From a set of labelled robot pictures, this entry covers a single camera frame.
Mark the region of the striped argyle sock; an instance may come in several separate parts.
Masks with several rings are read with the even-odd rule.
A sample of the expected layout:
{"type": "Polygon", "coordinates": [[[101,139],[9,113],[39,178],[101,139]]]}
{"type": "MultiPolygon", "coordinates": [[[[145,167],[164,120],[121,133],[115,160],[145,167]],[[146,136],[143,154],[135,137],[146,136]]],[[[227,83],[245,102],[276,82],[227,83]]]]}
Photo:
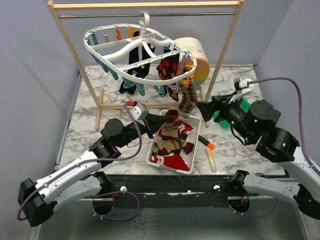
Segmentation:
{"type": "Polygon", "coordinates": [[[169,109],[165,115],[166,123],[162,125],[159,135],[162,140],[175,140],[179,136],[179,112],[176,109],[169,109]]]}

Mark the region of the beige brown argyle sock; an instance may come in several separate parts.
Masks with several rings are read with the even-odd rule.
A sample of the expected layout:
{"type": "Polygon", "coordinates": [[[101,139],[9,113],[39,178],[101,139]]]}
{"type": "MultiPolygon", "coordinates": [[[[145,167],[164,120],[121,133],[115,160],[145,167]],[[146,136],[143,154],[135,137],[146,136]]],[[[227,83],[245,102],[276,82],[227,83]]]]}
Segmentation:
{"type": "Polygon", "coordinates": [[[189,114],[196,107],[198,101],[195,83],[193,80],[190,80],[189,85],[185,86],[180,81],[178,85],[182,93],[182,99],[178,105],[178,109],[183,113],[189,114]]]}

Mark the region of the white oval clip hanger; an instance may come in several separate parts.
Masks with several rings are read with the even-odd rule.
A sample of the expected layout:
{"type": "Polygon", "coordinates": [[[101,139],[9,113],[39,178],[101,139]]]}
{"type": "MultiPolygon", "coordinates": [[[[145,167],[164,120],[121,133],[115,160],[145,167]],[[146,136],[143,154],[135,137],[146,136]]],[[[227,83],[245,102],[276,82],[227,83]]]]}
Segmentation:
{"type": "Polygon", "coordinates": [[[114,80],[122,79],[119,87],[121,94],[146,94],[145,85],[152,85],[164,97],[168,94],[167,85],[177,84],[182,79],[193,80],[197,60],[192,53],[169,37],[151,29],[150,15],[142,11],[138,24],[112,24],[87,31],[83,37],[86,50],[106,73],[114,80]],[[189,57],[184,75],[160,80],[156,67],[161,60],[179,55],[189,57]]]}

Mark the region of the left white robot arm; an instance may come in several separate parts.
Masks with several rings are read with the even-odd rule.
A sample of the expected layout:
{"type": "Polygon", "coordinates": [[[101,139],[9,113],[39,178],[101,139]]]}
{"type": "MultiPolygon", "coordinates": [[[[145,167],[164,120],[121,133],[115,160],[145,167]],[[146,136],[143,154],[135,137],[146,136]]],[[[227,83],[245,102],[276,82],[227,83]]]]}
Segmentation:
{"type": "Polygon", "coordinates": [[[128,125],[117,119],[108,120],[99,138],[90,149],[60,170],[38,179],[25,179],[19,187],[20,208],[17,219],[27,220],[31,227],[47,221],[57,210],[86,197],[106,197],[112,190],[112,182],[101,172],[114,161],[121,161],[119,148],[143,134],[153,136],[168,117],[147,114],[144,123],[133,120],[128,125]]]}

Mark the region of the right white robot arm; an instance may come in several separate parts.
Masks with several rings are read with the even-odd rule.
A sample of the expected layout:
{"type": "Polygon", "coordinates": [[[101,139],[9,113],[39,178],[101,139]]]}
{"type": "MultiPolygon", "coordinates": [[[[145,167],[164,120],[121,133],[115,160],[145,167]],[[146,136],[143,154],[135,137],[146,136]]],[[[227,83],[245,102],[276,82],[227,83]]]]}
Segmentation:
{"type": "Polygon", "coordinates": [[[305,215],[320,218],[320,170],[308,160],[302,144],[287,130],[276,126],[281,113],[265,100],[255,101],[248,111],[240,101],[229,102],[229,96],[212,97],[210,102],[196,103],[205,122],[218,112],[215,122],[227,121],[231,133],[244,146],[256,145],[256,152],[284,168],[297,182],[282,182],[237,170],[222,192],[234,196],[259,194],[289,202],[305,215]]]}

